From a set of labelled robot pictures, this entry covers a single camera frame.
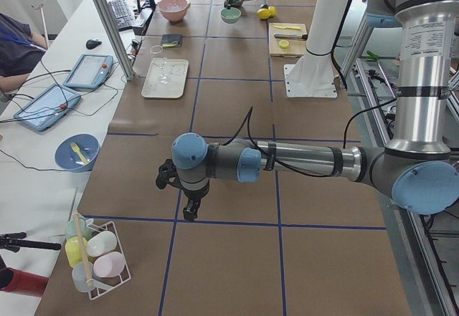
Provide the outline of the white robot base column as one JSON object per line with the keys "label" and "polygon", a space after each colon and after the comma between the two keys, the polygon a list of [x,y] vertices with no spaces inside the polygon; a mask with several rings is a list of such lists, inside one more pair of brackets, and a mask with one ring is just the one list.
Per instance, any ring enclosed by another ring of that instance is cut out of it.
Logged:
{"label": "white robot base column", "polygon": [[335,98],[333,48],[352,0],[317,0],[306,51],[295,65],[286,65],[285,88],[290,98]]}

